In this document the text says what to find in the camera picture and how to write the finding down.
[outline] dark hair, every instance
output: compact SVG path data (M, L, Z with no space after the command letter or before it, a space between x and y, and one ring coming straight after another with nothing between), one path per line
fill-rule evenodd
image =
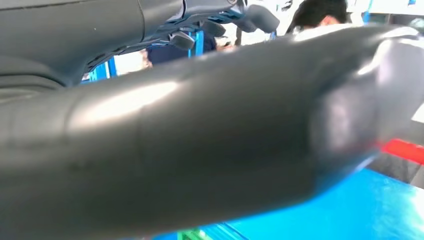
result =
M295 27L317 27L326 16L332 16L340 23L348 21L346 0L305 0L294 14L287 32Z

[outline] black molded component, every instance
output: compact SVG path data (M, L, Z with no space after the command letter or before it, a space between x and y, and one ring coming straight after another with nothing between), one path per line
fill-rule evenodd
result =
M182 50L192 49L195 45L193 38L182 31L171 34L169 43Z
M249 6L245 17L249 19L258 29L269 34L274 32L280 25L280 20L264 6L260 5Z
M0 10L0 74L42 76L64 86L79 84L84 72L117 48L154 34L183 4L182 0L16 2L17 7L26 5ZM2 2L0 7L7 4L15 3Z
M327 190L424 92L416 31L333 27L2 105L0 239L142 236Z
M224 26L212 21L203 21L201 23L201 29L203 29L208 34L214 36L215 38L222 37L226 32Z

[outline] red strip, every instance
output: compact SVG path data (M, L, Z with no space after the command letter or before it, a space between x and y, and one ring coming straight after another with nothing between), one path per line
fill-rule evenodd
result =
M382 148L382 151L424 165L424 146L393 139Z

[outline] person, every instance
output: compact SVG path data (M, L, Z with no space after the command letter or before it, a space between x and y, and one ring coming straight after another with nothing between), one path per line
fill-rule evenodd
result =
M295 12L287 33L348 21L346 0L305 0Z
M203 35L203 53L206 54L216 50L217 42L215 38L205 32ZM180 49L174 45L150 46L147 48L147 59L153 66L188 57L189 52L187 50Z

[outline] blue surface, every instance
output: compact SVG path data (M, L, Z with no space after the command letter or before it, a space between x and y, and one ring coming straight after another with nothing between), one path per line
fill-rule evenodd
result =
M106 63L97 66L93 71L88 74L88 76L90 82L97 82L103 79L107 79L108 73Z
M196 32L196 56L203 55L203 45L205 41L205 35L203 31Z
M229 224L250 240L424 240L424 190L363 170L306 204Z
M117 73L117 66L115 64L115 57L112 57L107 61L107 66L109 68L109 77L113 78L118 75Z

